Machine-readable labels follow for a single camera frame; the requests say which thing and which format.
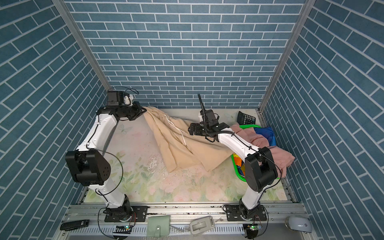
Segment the green plastic basket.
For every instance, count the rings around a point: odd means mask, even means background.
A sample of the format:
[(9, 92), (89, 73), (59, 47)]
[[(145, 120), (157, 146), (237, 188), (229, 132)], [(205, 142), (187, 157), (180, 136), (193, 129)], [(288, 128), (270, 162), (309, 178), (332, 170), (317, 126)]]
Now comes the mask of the green plastic basket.
[[(256, 134), (260, 134), (268, 140), (270, 146), (276, 146), (277, 145), (276, 144), (276, 137), (275, 137), (274, 131), (271, 127), (261, 128), (258, 125), (255, 125), (255, 124), (252, 125), (251, 124), (251, 125), (239, 125), (239, 128), (242, 130), (254, 129)], [(246, 182), (245, 166), (244, 166), (242, 159), (238, 155), (236, 155), (235, 153), (232, 154), (231, 158), (232, 158), (232, 162), (233, 162), (235, 173), (236, 173), (237, 177), (241, 181)]]

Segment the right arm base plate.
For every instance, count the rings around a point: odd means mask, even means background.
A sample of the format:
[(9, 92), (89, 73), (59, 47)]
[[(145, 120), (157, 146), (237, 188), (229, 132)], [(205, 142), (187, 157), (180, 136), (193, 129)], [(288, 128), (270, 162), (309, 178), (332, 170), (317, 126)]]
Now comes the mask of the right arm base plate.
[(267, 220), (267, 213), (263, 205), (258, 205), (252, 210), (248, 210), (243, 205), (223, 205), (222, 209), (229, 222)]

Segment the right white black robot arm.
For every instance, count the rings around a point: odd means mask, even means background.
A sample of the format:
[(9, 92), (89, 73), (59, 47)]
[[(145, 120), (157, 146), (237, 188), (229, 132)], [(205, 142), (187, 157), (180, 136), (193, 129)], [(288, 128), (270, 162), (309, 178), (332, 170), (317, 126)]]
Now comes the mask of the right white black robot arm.
[(190, 135), (204, 136), (208, 141), (211, 138), (214, 139), (227, 146), (242, 159), (245, 164), (245, 179), (248, 188), (240, 199), (239, 211), (245, 220), (254, 218), (257, 211), (261, 209), (260, 200), (263, 194), (272, 187), (280, 171), (275, 165), (270, 149), (252, 145), (238, 136), (225, 123), (213, 127), (208, 127), (203, 123), (192, 123), (188, 131)]

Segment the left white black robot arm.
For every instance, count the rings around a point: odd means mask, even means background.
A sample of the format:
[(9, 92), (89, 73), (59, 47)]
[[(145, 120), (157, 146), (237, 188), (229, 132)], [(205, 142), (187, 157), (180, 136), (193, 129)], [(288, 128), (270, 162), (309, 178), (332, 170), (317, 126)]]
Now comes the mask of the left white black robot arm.
[(120, 120), (134, 121), (147, 110), (135, 101), (132, 104), (107, 106), (97, 111), (95, 122), (84, 141), (65, 155), (67, 166), (76, 183), (88, 187), (100, 196), (106, 208), (104, 213), (114, 222), (127, 222), (134, 216), (129, 198), (118, 190), (111, 178), (112, 167), (104, 154), (116, 157), (104, 150)]

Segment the beige drawstring shorts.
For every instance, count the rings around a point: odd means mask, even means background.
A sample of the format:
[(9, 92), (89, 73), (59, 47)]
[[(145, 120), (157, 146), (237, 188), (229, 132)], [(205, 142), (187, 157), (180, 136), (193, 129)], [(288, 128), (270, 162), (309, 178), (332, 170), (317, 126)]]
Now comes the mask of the beige drawstring shorts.
[(144, 117), (154, 133), (169, 173), (193, 166), (203, 166), (209, 172), (234, 153), (221, 143), (191, 136), (188, 132), (191, 121), (172, 118), (154, 107), (146, 109)]

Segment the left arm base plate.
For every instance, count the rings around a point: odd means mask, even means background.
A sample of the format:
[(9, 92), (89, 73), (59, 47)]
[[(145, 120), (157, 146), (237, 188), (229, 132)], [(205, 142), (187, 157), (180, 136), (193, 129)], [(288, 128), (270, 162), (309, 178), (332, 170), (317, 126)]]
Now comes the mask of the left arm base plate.
[(145, 222), (148, 208), (148, 206), (131, 206), (131, 212), (127, 217), (125, 212), (118, 214), (117, 212), (114, 212), (115, 209), (107, 208), (107, 210), (104, 210), (103, 213), (106, 214), (106, 223), (128, 223), (134, 221)]

